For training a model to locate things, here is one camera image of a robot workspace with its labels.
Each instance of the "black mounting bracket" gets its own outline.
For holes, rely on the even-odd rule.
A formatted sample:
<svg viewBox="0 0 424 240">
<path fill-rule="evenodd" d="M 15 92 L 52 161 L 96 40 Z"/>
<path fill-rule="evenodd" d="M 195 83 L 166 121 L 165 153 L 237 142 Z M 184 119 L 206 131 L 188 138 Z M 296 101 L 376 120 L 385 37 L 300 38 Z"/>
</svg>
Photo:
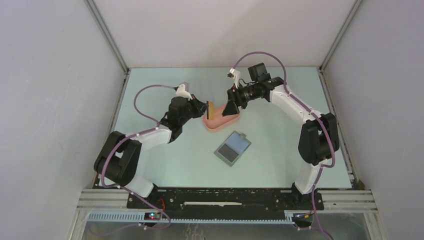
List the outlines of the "black mounting bracket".
<svg viewBox="0 0 424 240">
<path fill-rule="evenodd" d="M 125 134 L 114 131 L 107 137 L 106 143 L 100 151 L 95 163 L 94 170 L 101 174 L 108 155 L 113 148 L 125 138 Z M 125 186 L 131 182 L 137 171 L 139 163 L 142 143 L 137 140 L 128 139 L 116 150 L 117 153 L 122 153 L 122 157 L 118 157 L 113 153 L 109 164 L 107 165 L 104 176 L 120 186 Z"/>
<path fill-rule="evenodd" d="M 328 135 L 331 139 L 334 151 L 339 150 L 339 133 L 337 130 L 337 120 L 332 113 L 322 114 L 319 118 L 325 126 Z M 316 166 L 324 158 L 330 159 L 330 146 L 326 136 L 322 132 L 322 128 L 317 120 L 308 120 L 302 125 L 298 150 L 300 156 L 308 164 Z"/>
</svg>

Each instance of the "gray wall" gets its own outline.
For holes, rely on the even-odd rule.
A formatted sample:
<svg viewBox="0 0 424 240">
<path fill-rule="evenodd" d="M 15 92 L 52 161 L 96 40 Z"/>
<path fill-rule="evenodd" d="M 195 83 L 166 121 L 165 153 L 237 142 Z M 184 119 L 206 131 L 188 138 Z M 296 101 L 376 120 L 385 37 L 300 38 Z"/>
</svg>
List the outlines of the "gray wall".
<svg viewBox="0 0 424 240">
<path fill-rule="evenodd" d="M 423 239 L 424 1 L 366 0 L 325 77 L 389 239 Z"/>
<path fill-rule="evenodd" d="M 0 236 L 65 239 L 123 80 L 83 0 L 0 2 Z"/>
</svg>

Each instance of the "yellow object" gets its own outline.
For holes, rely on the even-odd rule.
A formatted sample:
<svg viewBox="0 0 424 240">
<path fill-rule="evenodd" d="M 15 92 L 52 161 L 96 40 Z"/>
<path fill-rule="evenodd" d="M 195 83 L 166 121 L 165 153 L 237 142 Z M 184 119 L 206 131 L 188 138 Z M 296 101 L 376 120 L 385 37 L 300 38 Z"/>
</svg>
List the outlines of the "yellow object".
<svg viewBox="0 0 424 240">
<path fill-rule="evenodd" d="M 213 101 L 207 101 L 208 104 L 207 111 L 206 111 L 206 119 L 207 120 L 214 120 L 215 119 L 215 106 Z"/>
</svg>

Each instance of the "gray case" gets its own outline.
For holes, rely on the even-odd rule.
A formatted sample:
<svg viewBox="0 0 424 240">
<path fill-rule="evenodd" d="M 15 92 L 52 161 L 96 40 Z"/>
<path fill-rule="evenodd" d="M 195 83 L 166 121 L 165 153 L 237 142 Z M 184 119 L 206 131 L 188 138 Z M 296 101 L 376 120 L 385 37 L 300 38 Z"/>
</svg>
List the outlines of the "gray case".
<svg viewBox="0 0 424 240">
<path fill-rule="evenodd" d="M 231 140 L 235 140 L 239 146 L 231 147 Z M 228 166 L 233 166 L 240 156 L 248 149 L 252 143 L 246 139 L 246 135 L 233 131 L 230 136 L 213 152 L 219 159 L 224 161 Z"/>
</svg>

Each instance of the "black screen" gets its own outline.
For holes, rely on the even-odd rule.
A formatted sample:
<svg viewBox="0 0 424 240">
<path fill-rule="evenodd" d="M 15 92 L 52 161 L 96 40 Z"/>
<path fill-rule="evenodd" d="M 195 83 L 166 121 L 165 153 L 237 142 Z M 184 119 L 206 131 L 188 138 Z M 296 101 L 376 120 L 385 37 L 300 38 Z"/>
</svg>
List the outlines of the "black screen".
<svg viewBox="0 0 424 240">
<path fill-rule="evenodd" d="M 235 152 L 233 149 L 231 149 L 231 147 L 227 146 L 226 144 L 222 145 L 222 147 L 218 149 L 218 153 L 220 153 L 231 163 L 234 162 L 234 160 L 239 156 L 237 152 Z"/>
</svg>

